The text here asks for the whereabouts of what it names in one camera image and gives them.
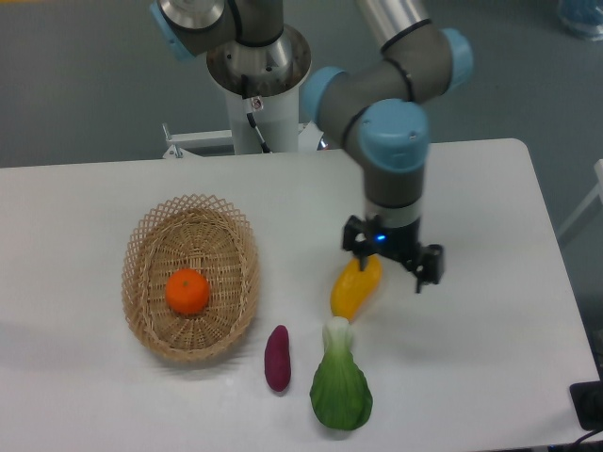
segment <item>orange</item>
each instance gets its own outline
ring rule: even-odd
[[[183,268],[170,276],[166,301],[179,314],[197,314],[209,301],[209,282],[192,268]]]

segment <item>wicker basket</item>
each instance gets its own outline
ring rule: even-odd
[[[179,315],[165,301],[170,275],[194,268],[209,281],[207,306]],[[218,355],[247,329],[257,304],[259,264],[245,216],[218,198],[175,198],[132,233],[122,274],[125,318],[140,342],[177,362]]]

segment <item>yellow pepper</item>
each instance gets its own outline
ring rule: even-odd
[[[368,257],[365,271],[360,271],[360,263],[355,257],[339,275],[331,292],[331,312],[335,316],[345,317],[350,322],[362,303],[375,290],[383,269],[375,254]]]

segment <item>white table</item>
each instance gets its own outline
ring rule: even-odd
[[[247,214],[263,277],[257,318],[213,365],[170,366],[128,330],[122,259],[158,203],[216,194]],[[574,441],[568,386],[595,364],[526,147],[432,146],[423,241],[447,271],[414,293],[400,266],[353,324],[374,397],[333,434],[308,392],[328,298],[349,259],[361,173],[341,152],[0,170],[0,448],[51,451],[473,451]],[[267,388],[263,350],[291,336],[293,379]]]

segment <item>light blue joint cover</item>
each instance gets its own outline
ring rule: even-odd
[[[320,111],[322,96],[333,79],[343,72],[343,69],[328,66],[316,71],[305,82],[301,91],[301,106],[315,124],[318,124],[318,112]]]
[[[170,50],[174,54],[176,59],[178,61],[186,61],[188,59],[193,59],[195,56],[188,51],[184,44],[174,34],[173,30],[170,28],[170,24],[168,24],[165,17],[163,17],[163,14],[161,14],[159,6],[156,2],[153,2],[149,6],[149,10],[151,11],[151,14],[153,14],[153,18],[161,29],[163,39],[166,40],[166,42],[170,46]]]
[[[417,104],[386,99],[370,106],[360,122],[360,148],[377,167],[405,173],[425,165],[429,125],[427,115]]]
[[[473,74],[473,51],[469,41],[458,30],[445,28],[441,30],[450,44],[452,53],[452,77],[448,91],[467,82]]]

